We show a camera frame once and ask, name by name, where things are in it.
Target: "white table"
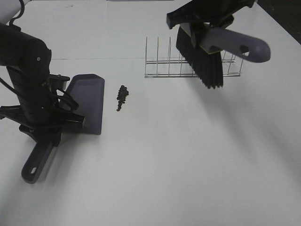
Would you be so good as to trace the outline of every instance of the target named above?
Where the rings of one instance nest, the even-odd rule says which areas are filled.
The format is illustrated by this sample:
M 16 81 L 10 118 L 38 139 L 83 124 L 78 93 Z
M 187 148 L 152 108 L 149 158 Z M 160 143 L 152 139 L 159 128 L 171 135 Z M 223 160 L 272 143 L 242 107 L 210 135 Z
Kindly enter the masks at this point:
M 0 225 L 301 224 L 301 46 L 255 5 L 231 29 L 266 40 L 269 62 L 246 62 L 218 90 L 145 79 L 145 36 L 174 37 L 165 14 L 183 3 L 27 5 L 17 24 L 52 49 L 52 73 L 105 78 L 103 133 L 64 135 L 46 177 L 29 185 L 20 172 L 34 142 L 1 120 Z M 130 96 L 117 112 L 121 84 Z M 1 88 L 0 103 L 17 100 Z

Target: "cable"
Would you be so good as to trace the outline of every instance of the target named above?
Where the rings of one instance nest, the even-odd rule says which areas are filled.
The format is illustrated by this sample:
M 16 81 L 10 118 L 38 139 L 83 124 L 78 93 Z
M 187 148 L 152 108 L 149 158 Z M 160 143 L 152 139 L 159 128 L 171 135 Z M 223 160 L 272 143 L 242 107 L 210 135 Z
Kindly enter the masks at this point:
M 41 107 L 41 108 L 45 108 L 47 110 L 51 110 L 51 111 L 55 111 L 55 112 L 63 112 L 63 113 L 70 113 L 73 110 L 76 110 L 79 107 L 79 104 L 69 95 L 67 94 L 65 91 L 59 89 L 61 92 L 63 92 L 66 97 L 64 96 L 59 96 L 56 94 L 53 94 L 51 92 L 49 92 L 49 94 L 52 97 L 55 97 L 57 99 L 60 99 L 61 101 L 63 101 L 67 106 L 70 107 L 70 110 L 65 110 L 63 108 L 53 108 L 53 107 L 47 107 L 47 106 L 43 106 L 39 103 L 36 103 L 35 101 L 29 100 L 27 97 L 23 96 L 21 93 L 19 93 L 17 90 L 15 90 L 13 87 L 11 87 L 10 85 L 8 85 L 1 77 L 0 77 L 0 83 L 2 83 L 2 85 L 4 85 L 7 89 L 9 89 L 11 92 L 13 92 L 14 94 L 16 94 L 18 97 L 21 97 L 22 99 L 31 102 L 32 104 Z
M 24 13 L 24 10 L 25 10 L 25 4 L 24 4 L 23 0 L 19 0 L 19 1 L 20 1 L 20 4 L 21 4 L 21 11 L 20 11 L 20 13 L 19 13 L 18 16 L 12 18 L 12 19 L 9 21 L 9 26 L 10 26 L 10 27 L 14 26 L 14 21 L 15 21 L 16 19 L 19 19 L 19 18 L 23 15 L 23 13 Z

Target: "black bristles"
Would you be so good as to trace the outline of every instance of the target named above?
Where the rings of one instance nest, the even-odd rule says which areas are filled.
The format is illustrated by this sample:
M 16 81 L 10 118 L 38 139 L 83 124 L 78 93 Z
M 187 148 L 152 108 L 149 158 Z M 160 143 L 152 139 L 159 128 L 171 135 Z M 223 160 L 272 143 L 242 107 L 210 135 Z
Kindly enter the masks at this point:
M 207 54 L 199 46 L 194 48 L 190 36 L 181 27 L 178 32 L 176 47 L 206 87 L 210 89 L 223 86 L 220 53 Z

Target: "wire rack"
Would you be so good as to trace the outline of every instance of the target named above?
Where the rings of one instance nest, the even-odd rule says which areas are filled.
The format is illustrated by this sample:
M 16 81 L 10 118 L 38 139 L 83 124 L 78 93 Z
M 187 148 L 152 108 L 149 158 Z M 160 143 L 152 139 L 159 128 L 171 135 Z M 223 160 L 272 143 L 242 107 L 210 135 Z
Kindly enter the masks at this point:
M 171 37 L 165 40 L 168 50 L 161 51 L 159 37 L 157 42 L 145 43 L 145 78 L 195 78 L 198 77 L 185 58 L 172 45 Z M 221 52 L 224 77 L 239 77 L 243 59 L 227 51 Z

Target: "hand brush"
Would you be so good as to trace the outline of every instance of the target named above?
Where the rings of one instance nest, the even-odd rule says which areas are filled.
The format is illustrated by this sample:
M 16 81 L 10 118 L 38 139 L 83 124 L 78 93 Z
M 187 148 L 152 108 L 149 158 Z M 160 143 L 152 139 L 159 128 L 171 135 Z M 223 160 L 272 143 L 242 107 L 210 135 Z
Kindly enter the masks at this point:
M 170 29 L 180 24 L 177 49 L 208 88 L 223 86 L 220 54 L 223 49 L 251 62 L 270 59 L 270 49 L 264 41 L 224 29 L 233 22 L 234 12 L 251 7 L 253 2 L 193 0 L 167 14 Z

